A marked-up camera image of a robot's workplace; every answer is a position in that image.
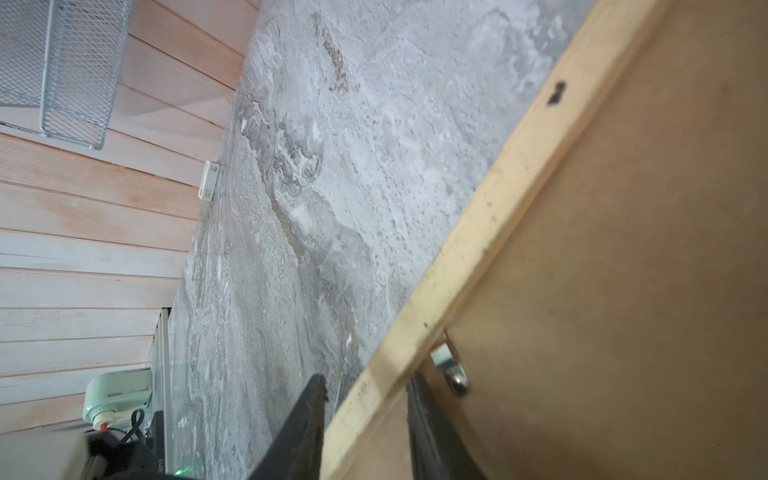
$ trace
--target black cable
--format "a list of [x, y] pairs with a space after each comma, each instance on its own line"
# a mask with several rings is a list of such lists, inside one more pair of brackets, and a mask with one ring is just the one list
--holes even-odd
[[144, 421], [144, 410], [135, 409], [134, 412], [131, 413], [131, 429], [128, 430], [128, 432], [125, 434], [125, 437], [123, 437], [120, 443], [123, 444], [127, 442], [130, 437], [134, 436], [134, 433], [142, 443], [145, 443], [147, 439], [144, 437], [144, 433], [141, 432], [141, 423], [143, 421]]
[[123, 435], [128, 435], [128, 432], [126, 432], [125, 430], [113, 429], [112, 427], [107, 427], [107, 430], [114, 430], [116, 432], [122, 433]]

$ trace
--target wooden panel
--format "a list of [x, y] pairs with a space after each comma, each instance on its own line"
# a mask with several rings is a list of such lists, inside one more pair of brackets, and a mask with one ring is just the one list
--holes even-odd
[[261, 9], [261, 0], [246, 0], [246, 2], [256, 9]]
[[[20, 125], [34, 125], [38, 116], [31, 108], [3, 108], [2, 115], [5, 121]], [[97, 158], [111, 164], [133, 168], [195, 187], [200, 185], [200, 178], [203, 176], [204, 164], [202, 162], [116, 131], [107, 131], [104, 138], [104, 148], [101, 150], [91, 150], [69, 142], [43, 138], [1, 125], [0, 133], [72, 151], [86, 157]]]
[[449, 329], [491, 478], [768, 478], [767, 16], [681, 2]]
[[0, 376], [133, 365], [147, 361], [149, 336], [0, 344]]
[[5, 342], [154, 335], [156, 309], [0, 309]]
[[200, 161], [215, 161], [223, 129], [118, 85], [109, 128]]
[[[227, 2], [185, 3], [210, 5], [216, 12], [221, 12], [222, 5], [227, 5]], [[232, 26], [236, 28], [247, 22], [248, 18], [232, 15], [227, 20], [229, 30]], [[240, 72], [243, 70], [243, 55], [154, 0], [137, 0], [134, 3], [128, 33], [226, 86], [237, 88]]]
[[143, 363], [0, 377], [0, 405], [77, 395], [84, 393], [88, 382], [102, 373], [140, 368], [144, 368]]
[[241, 55], [245, 55], [248, 50], [261, 3], [249, 4], [245, 0], [219, 0], [218, 2], [158, 0], [158, 2]]
[[[598, 2], [333, 417], [320, 478], [341, 478], [670, 2]], [[566, 93], [548, 106], [555, 86]]]
[[408, 396], [403, 391], [385, 421], [344, 475], [344, 480], [411, 480], [411, 449], [408, 432]]
[[0, 433], [79, 419], [84, 401], [82, 393], [0, 406]]
[[0, 269], [4, 308], [162, 308], [174, 301], [178, 280]]
[[0, 228], [189, 250], [195, 221], [45, 190], [0, 184]]
[[125, 42], [120, 83], [219, 127], [227, 124], [234, 98], [232, 88], [131, 36]]
[[197, 189], [0, 134], [0, 180], [197, 219]]
[[181, 278], [187, 253], [0, 230], [0, 267]]

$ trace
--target metal mesh basket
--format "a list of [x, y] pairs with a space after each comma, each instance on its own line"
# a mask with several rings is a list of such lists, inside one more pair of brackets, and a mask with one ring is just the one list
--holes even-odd
[[96, 150], [118, 84], [133, 0], [0, 0], [0, 107], [39, 108], [39, 130]]

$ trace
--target marble tile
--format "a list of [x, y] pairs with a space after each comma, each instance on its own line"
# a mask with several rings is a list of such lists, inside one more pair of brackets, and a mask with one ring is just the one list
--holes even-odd
[[265, 0], [169, 321], [171, 472], [326, 424], [590, 6]]

